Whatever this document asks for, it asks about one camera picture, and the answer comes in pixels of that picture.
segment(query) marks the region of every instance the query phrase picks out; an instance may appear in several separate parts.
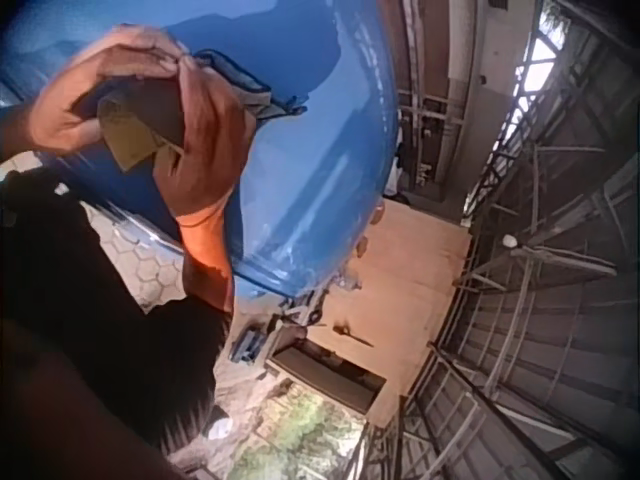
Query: wrist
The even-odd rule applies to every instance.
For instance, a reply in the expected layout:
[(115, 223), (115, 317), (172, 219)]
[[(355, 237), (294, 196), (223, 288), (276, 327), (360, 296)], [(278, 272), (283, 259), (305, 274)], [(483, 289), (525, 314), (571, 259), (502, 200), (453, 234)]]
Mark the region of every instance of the wrist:
[(211, 266), (226, 258), (224, 242), (224, 214), (210, 215), (196, 224), (180, 225), (185, 250), (199, 263)]
[(0, 118), (0, 160), (4, 162), (19, 153), (33, 150), (29, 136), (28, 119), (31, 105), (9, 107)]

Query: blue paint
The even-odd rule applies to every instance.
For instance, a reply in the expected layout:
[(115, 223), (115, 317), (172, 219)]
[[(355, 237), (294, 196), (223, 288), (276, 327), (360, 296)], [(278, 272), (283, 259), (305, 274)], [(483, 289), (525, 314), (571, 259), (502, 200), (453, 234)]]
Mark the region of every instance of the blue paint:
[[(193, 51), (216, 48), (278, 96), (306, 99), (307, 113), (257, 133), (227, 234), (243, 295), (293, 296), (327, 279), (366, 227), (395, 149), (395, 85), (376, 1), (32, 2), (4, 39), (0, 79), (34, 96), (70, 55), (123, 22), (166, 27)], [(94, 203), (178, 239), (150, 164), (123, 175), (104, 145), (47, 162)]]

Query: wooden wall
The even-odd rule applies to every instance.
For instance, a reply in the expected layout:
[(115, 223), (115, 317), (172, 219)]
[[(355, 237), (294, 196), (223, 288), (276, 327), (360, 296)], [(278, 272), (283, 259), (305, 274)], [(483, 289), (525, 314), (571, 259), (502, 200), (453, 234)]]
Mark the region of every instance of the wooden wall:
[[(387, 201), (385, 207), (380, 223), (365, 233), (367, 252), (349, 262), (362, 289), (331, 287), (325, 326), (310, 328), (307, 337), (387, 380), (368, 414), (380, 426), (427, 359), (427, 342), (442, 326), (470, 241), (465, 228), (396, 202)], [(334, 324), (348, 325), (352, 335), (373, 346), (338, 335)]]

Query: workshop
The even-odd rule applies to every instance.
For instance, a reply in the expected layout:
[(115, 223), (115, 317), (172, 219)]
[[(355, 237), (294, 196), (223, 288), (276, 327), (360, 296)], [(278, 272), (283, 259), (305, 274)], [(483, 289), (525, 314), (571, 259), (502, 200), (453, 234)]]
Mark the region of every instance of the workshop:
[(10, 3), (7, 478), (640, 478), (640, 4)]

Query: green foliage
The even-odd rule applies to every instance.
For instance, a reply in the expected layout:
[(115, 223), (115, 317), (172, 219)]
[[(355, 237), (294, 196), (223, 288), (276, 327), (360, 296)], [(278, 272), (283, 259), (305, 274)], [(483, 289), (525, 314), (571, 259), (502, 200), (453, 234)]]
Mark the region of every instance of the green foliage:
[(279, 480), (283, 477), (287, 458), (271, 446), (245, 450), (236, 461), (228, 480)]
[(302, 465), (329, 476), (345, 461), (341, 443), (357, 437), (362, 422), (306, 391), (288, 400), (287, 414), (267, 439), (270, 445), (247, 448), (231, 470), (230, 480), (310, 478)]

